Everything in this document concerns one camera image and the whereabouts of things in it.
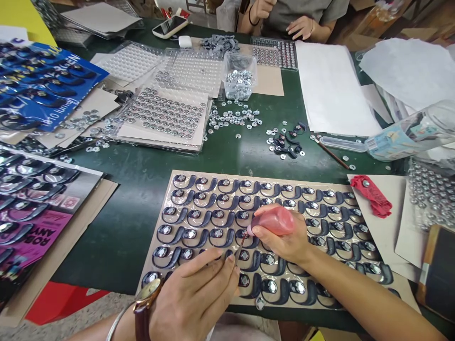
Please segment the green table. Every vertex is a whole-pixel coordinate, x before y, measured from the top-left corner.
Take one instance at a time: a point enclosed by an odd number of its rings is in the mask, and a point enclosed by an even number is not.
[[[178,42],[156,38],[151,29],[159,21],[145,19],[145,30],[130,31],[127,39],[158,48],[178,47]],[[208,37],[223,32],[188,25],[182,34]],[[236,35],[241,43],[249,36]],[[91,59],[95,53],[108,53],[120,41],[95,38],[88,50],[63,46],[77,55]],[[133,295],[152,239],[154,226],[172,169],[238,174],[277,179],[307,180],[328,183],[347,183],[346,169],[341,167],[316,143],[310,133],[300,136],[306,155],[282,161],[268,150],[266,129],[281,128],[286,120],[290,125],[306,122],[305,107],[300,89],[299,74],[282,71],[284,97],[253,94],[248,102],[252,110],[260,110],[261,127],[247,130],[246,126],[230,125],[209,135],[202,152],[197,156],[180,155],[163,150],[118,144],[99,153],[84,150],[71,156],[75,163],[108,174],[107,179],[120,184],[112,198],[63,261],[52,281],[81,287],[92,287]],[[362,84],[371,80],[360,73]],[[386,163],[373,160],[367,154],[333,150],[349,157],[348,164],[356,166],[355,174],[393,174]],[[303,321],[351,331],[362,331],[347,312],[320,310],[286,310],[266,307],[262,312],[254,307],[232,306],[230,310],[260,314],[267,318]],[[423,309],[433,324],[447,335],[453,330],[449,323]]]

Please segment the person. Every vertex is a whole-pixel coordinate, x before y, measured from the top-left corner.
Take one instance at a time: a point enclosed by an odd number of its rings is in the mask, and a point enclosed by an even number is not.
[[[238,32],[278,39],[325,43],[337,19],[346,14],[349,0],[256,0],[248,6]]]
[[[255,212],[260,215],[277,207],[271,204]],[[310,273],[331,293],[377,341],[447,340],[422,315],[364,274],[346,266],[308,243],[303,215],[292,212],[296,228],[278,237],[262,226],[253,232],[272,251]],[[205,340],[237,291],[240,269],[233,255],[215,260],[222,250],[212,248],[179,266],[163,285],[149,324],[152,341]],[[102,320],[74,335],[70,341],[104,341],[116,316]],[[216,339],[217,327],[211,341]],[[225,340],[271,340],[260,331],[239,333],[224,329]],[[123,315],[113,341],[135,341],[132,307]]]

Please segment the hand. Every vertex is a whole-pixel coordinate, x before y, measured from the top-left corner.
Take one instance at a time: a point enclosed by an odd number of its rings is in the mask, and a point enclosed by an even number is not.
[[[276,0],[257,0],[251,8],[251,14],[256,19],[267,19],[275,4]]]
[[[280,205],[264,205],[255,212],[255,216],[259,216],[278,206]],[[304,216],[295,211],[291,211],[291,214],[295,224],[293,233],[279,237],[259,225],[253,227],[253,233],[263,243],[267,244],[275,254],[303,268],[307,264],[309,254],[314,246],[308,243],[307,225]]]
[[[222,253],[209,249],[169,277],[150,320],[152,340],[202,341],[207,337],[238,286],[240,269],[234,269],[235,257],[215,260]]]
[[[297,34],[292,37],[293,40],[296,40],[300,36],[302,36],[302,40],[307,40],[311,36],[311,33],[313,33],[314,26],[315,22],[313,19],[303,16],[291,22],[286,28],[286,31],[289,35],[297,32]]]

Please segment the plastic container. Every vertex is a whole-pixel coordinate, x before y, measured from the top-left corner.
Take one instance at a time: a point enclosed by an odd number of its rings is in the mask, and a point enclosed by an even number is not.
[[[223,83],[227,99],[246,102],[257,84],[255,57],[227,52],[223,61]]]
[[[248,234],[253,236],[252,231],[255,226],[265,227],[275,235],[286,235],[294,232],[295,224],[292,214],[284,207],[276,207],[270,211],[264,212],[259,216],[253,217],[251,224],[248,226]]]
[[[445,99],[365,141],[368,152],[389,162],[455,142],[455,101]]]
[[[326,147],[338,148],[343,150],[348,150],[356,153],[364,153],[368,150],[366,145],[363,143],[358,143],[356,141],[349,141],[343,139],[337,139],[334,137],[323,136],[319,141]]]

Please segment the pencil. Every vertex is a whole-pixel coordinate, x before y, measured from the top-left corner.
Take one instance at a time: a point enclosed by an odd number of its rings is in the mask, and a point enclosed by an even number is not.
[[[325,145],[323,145],[321,142],[319,142],[318,139],[314,139],[314,141],[315,141],[317,144],[319,144],[319,145],[322,147],[322,149],[324,149],[326,152],[328,152],[328,153],[330,154],[330,156],[332,156],[335,160],[337,160],[338,163],[339,163],[340,165],[342,165],[342,166],[343,166],[344,168],[346,168],[346,169],[349,169],[349,166],[348,166],[347,164],[345,164],[345,163],[343,162],[343,160],[341,160],[341,159],[338,158],[335,154],[333,154]]]

